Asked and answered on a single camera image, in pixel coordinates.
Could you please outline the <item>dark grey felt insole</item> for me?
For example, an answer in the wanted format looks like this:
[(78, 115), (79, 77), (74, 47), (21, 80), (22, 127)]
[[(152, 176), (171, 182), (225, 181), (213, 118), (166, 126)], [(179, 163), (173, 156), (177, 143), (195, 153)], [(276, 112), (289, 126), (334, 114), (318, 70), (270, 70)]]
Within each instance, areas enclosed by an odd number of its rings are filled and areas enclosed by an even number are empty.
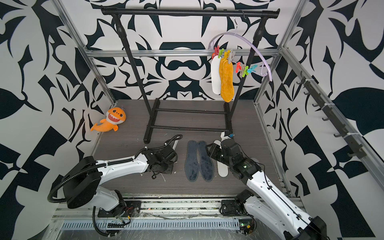
[(199, 163), (197, 159), (197, 142), (189, 141), (187, 144), (187, 156), (185, 160), (185, 174), (187, 180), (195, 182), (199, 175)]
[(199, 141), (197, 148), (200, 156), (200, 172), (206, 182), (211, 182), (214, 178), (214, 165), (211, 158), (207, 154), (207, 143), (205, 141)]

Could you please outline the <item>lilac round clip hanger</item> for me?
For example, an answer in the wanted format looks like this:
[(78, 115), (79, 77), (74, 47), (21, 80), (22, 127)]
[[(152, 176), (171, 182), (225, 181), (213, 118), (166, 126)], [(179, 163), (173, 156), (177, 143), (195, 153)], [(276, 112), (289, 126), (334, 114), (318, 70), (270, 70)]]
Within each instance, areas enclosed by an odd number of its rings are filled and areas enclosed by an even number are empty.
[[(268, 18), (267, 17), (263, 17), (261, 18), (261, 21), (259, 23), (259, 27), (261, 27), (259, 30), (256, 31), (256, 35), (260, 35), (262, 36), (263, 35), (263, 32), (264, 32), (264, 29), (265, 29), (265, 24), (267, 22)], [(255, 53), (261, 58), (262, 62), (263, 62), (263, 66), (266, 67), (267, 69), (267, 72), (265, 74), (263, 74), (263, 77), (266, 77), (268, 76), (269, 78), (269, 81), (272, 82), (273, 81), (273, 78), (272, 78), (272, 71), (271, 71), (271, 68), (270, 68), (270, 65), (267, 63), (266, 59), (264, 58), (264, 56), (261, 54), (261, 52), (258, 50), (258, 48), (252, 44), (250, 41), (248, 41), (246, 38), (244, 38), (243, 36), (239, 35), (239, 34), (236, 34), (236, 33), (230, 33), (230, 32), (226, 32), (226, 33), (220, 33), (216, 36), (214, 36), (210, 42), (209, 42), (209, 49), (213, 49), (214, 47), (214, 41), (221, 37), (221, 36), (224, 36), (224, 35), (229, 35), (229, 36), (234, 36), (240, 40), (242, 40), (243, 42), (245, 42), (246, 44), (248, 44), (252, 50), (255, 51)]]

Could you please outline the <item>orange fuzzy insole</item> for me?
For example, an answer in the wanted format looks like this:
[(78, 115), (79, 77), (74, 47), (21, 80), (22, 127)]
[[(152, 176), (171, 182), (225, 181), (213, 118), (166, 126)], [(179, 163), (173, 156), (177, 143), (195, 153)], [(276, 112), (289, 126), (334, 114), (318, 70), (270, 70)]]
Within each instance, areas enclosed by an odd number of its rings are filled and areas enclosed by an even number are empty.
[(220, 66), (219, 66), (219, 76), (220, 76), (220, 80), (223, 79), (223, 70), (224, 70), (224, 63), (225, 63), (226, 59), (225, 58), (221, 58), (220, 59)]
[(234, 68), (226, 59), (224, 63), (223, 79), (221, 80), (221, 97), (226, 103), (229, 103), (235, 94), (233, 85)]

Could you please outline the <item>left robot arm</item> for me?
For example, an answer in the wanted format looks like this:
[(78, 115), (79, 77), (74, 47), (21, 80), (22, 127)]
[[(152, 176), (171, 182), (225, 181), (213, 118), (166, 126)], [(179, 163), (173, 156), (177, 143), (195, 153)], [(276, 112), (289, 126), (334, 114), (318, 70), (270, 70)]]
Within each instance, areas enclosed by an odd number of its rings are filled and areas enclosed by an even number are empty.
[(178, 160), (176, 144), (182, 137), (175, 135), (161, 147), (143, 148), (130, 157), (98, 161), (92, 156), (85, 157), (51, 189), (47, 200), (66, 203), (69, 209), (92, 206), (120, 215), (126, 208), (122, 194), (102, 185), (133, 174), (152, 173), (152, 179), (161, 174), (171, 174)]

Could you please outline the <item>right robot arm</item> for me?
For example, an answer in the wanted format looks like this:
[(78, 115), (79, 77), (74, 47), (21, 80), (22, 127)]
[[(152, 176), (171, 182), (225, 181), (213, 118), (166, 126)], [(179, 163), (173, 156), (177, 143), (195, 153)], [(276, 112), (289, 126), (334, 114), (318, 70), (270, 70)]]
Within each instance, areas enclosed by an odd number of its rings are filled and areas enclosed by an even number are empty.
[(248, 157), (234, 139), (204, 147), (213, 160), (229, 167), (248, 190), (238, 195), (245, 212), (261, 221), (282, 240), (326, 240), (327, 225), (295, 205), (267, 177), (263, 164)]

